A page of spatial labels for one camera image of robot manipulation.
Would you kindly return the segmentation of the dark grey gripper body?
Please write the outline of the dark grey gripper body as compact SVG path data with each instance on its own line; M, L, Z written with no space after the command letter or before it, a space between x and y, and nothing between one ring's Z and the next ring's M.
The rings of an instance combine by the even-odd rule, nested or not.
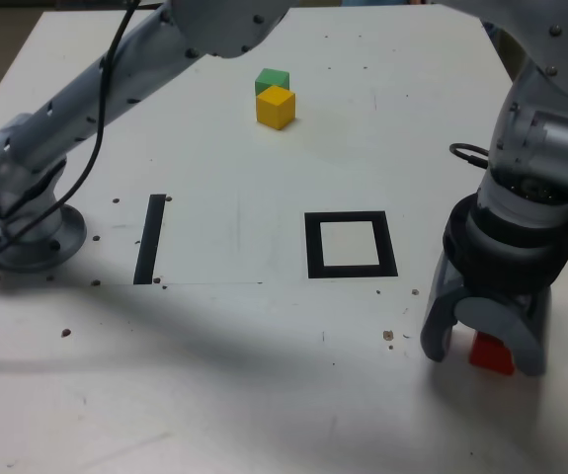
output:
M511 293L483 285L469 285L466 291L479 310L543 310L551 298L549 286L530 293Z

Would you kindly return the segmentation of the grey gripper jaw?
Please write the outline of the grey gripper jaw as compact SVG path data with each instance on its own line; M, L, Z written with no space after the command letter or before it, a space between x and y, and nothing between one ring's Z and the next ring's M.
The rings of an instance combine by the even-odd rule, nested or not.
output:
M463 325L501 341L524 375L545 373L550 302L543 310L479 310L466 297L456 304L454 315Z

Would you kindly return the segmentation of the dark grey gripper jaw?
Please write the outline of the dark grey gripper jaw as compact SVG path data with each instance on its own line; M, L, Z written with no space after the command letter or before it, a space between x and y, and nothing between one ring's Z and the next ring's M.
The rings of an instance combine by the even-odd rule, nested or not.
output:
M449 351L452 328L458 319L456 304L469 295L462 274L453 266L446 252L439 258L420 333L421 348L427 358L442 362Z

